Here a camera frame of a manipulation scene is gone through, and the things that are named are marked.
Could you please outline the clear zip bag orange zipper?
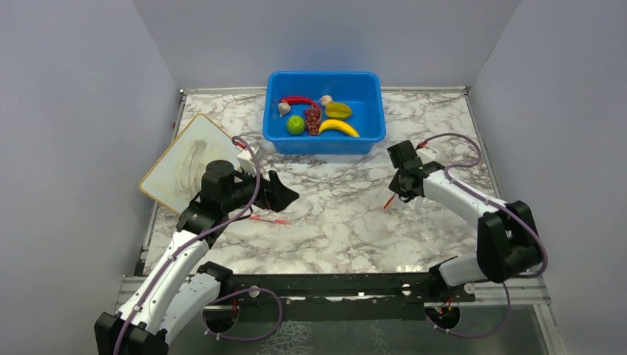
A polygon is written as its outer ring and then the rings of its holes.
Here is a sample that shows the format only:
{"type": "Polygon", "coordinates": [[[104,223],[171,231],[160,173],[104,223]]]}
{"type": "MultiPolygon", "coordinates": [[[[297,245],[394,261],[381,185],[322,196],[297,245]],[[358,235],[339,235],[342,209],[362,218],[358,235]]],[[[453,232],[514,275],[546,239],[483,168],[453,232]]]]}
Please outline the clear zip bag orange zipper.
{"type": "Polygon", "coordinates": [[[393,194],[393,195],[392,195],[392,196],[391,196],[391,197],[387,200],[387,202],[386,202],[386,203],[384,204],[384,206],[383,206],[383,210],[386,210],[386,209],[390,206],[390,204],[391,204],[391,203],[395,200],[396,196],[397,196],[396,194],[393,194]]]}

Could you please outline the purple grape bunch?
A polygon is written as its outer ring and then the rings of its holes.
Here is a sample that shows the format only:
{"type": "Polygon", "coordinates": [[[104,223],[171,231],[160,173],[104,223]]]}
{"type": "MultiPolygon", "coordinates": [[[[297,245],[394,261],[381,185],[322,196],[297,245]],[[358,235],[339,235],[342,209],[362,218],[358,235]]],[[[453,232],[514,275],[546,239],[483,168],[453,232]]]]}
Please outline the purple grape bunch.
{"type": "Polygon", "coordinates": [[[310,105],[304,112],[305,128],[310,136],[317,136],[322,124],[322,110],[316,105],[310,105]]]}

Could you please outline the yellow green starfruit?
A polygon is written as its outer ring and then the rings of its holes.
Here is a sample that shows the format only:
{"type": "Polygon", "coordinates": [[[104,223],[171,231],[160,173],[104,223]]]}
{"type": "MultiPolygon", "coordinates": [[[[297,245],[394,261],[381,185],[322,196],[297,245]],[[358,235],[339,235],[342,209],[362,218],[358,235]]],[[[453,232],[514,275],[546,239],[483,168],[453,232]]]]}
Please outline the yellow green starfruit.
{"type": "Polygon", "coordinates": [[[340,102],[331,102],[325,107],[325,115],[330,119],[346,120],[352,114],[353,110],[347,104],[340,102]]]}

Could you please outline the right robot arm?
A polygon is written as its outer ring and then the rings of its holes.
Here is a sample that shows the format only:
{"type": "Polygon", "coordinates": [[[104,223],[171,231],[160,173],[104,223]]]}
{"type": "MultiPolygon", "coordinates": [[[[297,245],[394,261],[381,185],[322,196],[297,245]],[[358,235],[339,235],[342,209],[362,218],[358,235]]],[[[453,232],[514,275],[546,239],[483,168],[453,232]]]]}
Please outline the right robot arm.
{"type": "Polygon", "coordinates": [[[427,293],[444,301],[456,287],[490,281],[502,283],[546,262],[530,207],[521,202],[506,203],[455,179],[450,169],[436,161],[425,163],[410,141],[387,150],[396,170],[389,189],[400,200],[417,197],[440,203],[477,232],[474,253],[457,256],[429,269],[427,293]]]}

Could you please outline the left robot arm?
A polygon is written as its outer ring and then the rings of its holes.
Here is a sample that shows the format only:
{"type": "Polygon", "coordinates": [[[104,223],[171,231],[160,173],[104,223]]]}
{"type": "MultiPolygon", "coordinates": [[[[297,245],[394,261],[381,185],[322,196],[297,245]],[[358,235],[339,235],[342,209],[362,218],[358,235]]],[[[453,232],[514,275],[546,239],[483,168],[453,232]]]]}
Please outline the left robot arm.
{"type": "Polygon", "coordinates": [[[205,305],[226,304],[236,290],[232,270],[206,263],[190,272],[234,220],[252,206],[281,212],[299,198],[275,171],[237,171],[227,160],[206,166],[200,191],[180,215],[169,248],[143,284],[114,314],[95,323],[99,354],[167,354],[182,327],[205,305]]]}

